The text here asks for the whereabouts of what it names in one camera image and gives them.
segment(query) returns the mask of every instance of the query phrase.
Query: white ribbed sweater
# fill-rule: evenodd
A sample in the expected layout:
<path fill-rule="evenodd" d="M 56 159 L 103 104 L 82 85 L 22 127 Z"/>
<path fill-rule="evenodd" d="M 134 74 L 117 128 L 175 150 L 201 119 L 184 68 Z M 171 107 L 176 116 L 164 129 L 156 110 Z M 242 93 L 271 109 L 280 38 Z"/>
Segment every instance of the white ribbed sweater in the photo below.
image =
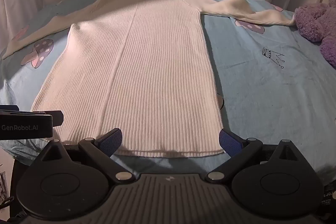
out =
<path fill-rule="evenodd" d="M 253 23 L 294 23 L 276 10 L 254 13 L 245 0 L 97 0 L 53 18 L 21 41 L 32 43 L 71 26 L 66 48 L 31 110 L 62 110 L 64 123 L 54 138 L 65 143 L 119 127 L 121 155 L 222 152 L 201 12 L 234 14 Z"/>

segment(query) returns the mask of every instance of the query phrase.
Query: sweater sleeve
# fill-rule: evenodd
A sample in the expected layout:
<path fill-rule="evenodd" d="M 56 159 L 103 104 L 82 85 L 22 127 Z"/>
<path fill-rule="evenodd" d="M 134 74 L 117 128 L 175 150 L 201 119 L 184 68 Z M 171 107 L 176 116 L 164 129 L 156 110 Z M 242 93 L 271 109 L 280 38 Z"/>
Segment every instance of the sweater sleeve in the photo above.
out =
<path fill-rule="evenodd" d="M 288 19 L 277 10 L 255 12 L 246 0 L 183 0 L 201 13 L 213 16 L 233 17 L 253 24 L 295 25 L 294 17 Z"/>
<path fill-rule="evenodd" d="M 38 29 L 36 32 L 33 32 L 24 39 L 19 41 L 10 41 L 8 43 L 5 54 L 2 56 L 2 59 L 5 59 L 14 52 L 43 37 L 46 37 L 49 34 L 68 29 L 74 23 L 93 19 L 96 16 L 95 12 L 101 9 L 107 2 L 108 0 L 96 0 L 91 5 L 66 16 L 54 16 L 47 25 Z"/>

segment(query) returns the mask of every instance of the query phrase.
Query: pink mushroom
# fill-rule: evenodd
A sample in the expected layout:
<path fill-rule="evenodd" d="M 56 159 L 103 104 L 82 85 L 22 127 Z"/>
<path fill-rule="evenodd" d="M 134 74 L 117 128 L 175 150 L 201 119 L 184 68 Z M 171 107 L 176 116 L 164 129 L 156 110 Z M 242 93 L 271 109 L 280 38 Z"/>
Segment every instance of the pink mushroom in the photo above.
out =
<path fill-rule="evenodd" d="M 283 11 L 283 9 L 282 9 L 281 7 L 279 7 L 279 6 L 273 5 L 273 7 L 274 7 L 275 9 L 277 9 L 278 11 L 280 11 L 280 12 Z"/>
<path fill-rule="evenodd" d="M 224 99 L 218 93 L 217 93 L 217 102 L 218 102 L 219 109 L 222 109 L 224 106 Z"/>
<path fill-rule="evenodd" d="M 43 60 L 49 55 L 54 47 L 54 42 L 51 39 L 36 41 L 33 51 L 27 54 L 21 61 L 21 66 L 31 61 L 31 65 L 37 69 Z"/>
<path fill-rule="evenodd" d="M 26 27 L 22 28 L 21 30 L 19 30 L 19 32 L 16 34 L 16 36 L 14 36 L 12 38 L 12 41 L 18 41 L 28 30 L 29 25 L 27 25 Z"/>
<path fill-rule="evenodd" d="M 263 26 L 255 25 L 252 23 L 244 22 L 241 20 L 235 21 L 236 26 L 243 26 L 244 29 L 250 29 L 251 31 L 263 34 L 265 32 L 265 28 Z"/>

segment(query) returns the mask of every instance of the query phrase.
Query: bed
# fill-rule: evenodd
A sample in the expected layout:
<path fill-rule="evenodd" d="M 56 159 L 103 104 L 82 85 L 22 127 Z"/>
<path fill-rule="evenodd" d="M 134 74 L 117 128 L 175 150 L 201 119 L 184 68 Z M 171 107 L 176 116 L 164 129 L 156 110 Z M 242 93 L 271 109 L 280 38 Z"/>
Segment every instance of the bed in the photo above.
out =
<path fill-rule="evenodd" d="M 96 0 L 63 0 L 41 10 L 18 37 Z M 254 11 L 282 10 L 264 0 L 247 0 Z M 282 10 L 288 18 L 292 12 Z M 301 37 L 295 27 L 257 26 L 234 18 L 202 15 L 201 22 L 217 93 L 224 99 L 223 125 L 242 138 L 263 143 L 290 139 L 323 182 L 336 178 L 336 70 L 322 57 L 319 45 Z M 29 111 L 54 62 L 63 52 L 69 29 L 38 43 L 49 45 L 46 56 L 31 56 L 34 43 L 0 60 L 0 104 Z M 46 145 L 40 139 L 1 141 L 0 146 L 30 165 Z M 200 158 L 111 157 L 135 173 L 206 174 L 227 154 Z"/>

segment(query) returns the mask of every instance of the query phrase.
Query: button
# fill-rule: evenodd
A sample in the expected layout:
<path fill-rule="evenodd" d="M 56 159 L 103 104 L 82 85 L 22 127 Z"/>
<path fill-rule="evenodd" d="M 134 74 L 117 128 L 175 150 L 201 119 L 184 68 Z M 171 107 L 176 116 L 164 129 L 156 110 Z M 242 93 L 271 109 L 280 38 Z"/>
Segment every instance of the button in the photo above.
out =
<path fill-rule="evenodd" d="M 115 175 L 118 180 L 128 180 L 132 178 L 132 174 L 130 172 L 119 172 Z"/>
<path fill-rule="evenodd" d="M 210 172 L 208 178 L 211 180 L 221 180 L 224 178 L 224 174 L 222 172 Z"/>

